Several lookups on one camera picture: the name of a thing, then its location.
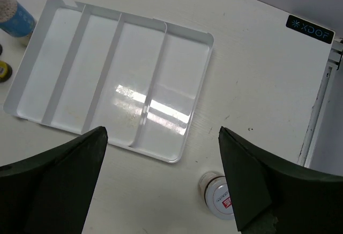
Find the white-lid chili sauce jar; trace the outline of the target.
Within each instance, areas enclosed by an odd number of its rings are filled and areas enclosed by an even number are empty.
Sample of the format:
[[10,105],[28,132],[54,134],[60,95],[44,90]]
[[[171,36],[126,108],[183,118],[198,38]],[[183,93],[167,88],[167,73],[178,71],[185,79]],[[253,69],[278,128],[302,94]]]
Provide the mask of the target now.
[[209,171],[198,183],[202,199],[210,212],[222,220],[233,220],[234,212],[226,178],[223,174]]

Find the small yellow-label bottle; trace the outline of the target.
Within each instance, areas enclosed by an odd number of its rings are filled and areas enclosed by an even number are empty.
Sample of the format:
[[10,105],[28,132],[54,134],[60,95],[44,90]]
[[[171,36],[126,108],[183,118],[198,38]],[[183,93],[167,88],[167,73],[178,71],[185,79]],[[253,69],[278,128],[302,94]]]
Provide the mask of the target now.
[[12,67],[4,61],[0,61],[0,82],[6,82],[12,76]]

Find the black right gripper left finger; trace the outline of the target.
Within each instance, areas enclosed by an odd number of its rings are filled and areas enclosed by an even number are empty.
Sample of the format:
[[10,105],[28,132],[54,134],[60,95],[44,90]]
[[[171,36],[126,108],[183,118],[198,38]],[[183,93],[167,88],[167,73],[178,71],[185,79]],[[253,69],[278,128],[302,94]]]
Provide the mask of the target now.
[[82,233],[107,143],[100,126],[1,166],[1,233]]

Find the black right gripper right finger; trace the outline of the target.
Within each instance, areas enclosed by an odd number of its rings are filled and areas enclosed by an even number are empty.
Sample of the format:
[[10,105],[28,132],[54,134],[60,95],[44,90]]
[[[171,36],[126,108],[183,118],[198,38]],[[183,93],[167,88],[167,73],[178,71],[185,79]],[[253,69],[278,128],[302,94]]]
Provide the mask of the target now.
[[241,233],[342,233],[342,177],[276,156],[228,128],[219,148]]

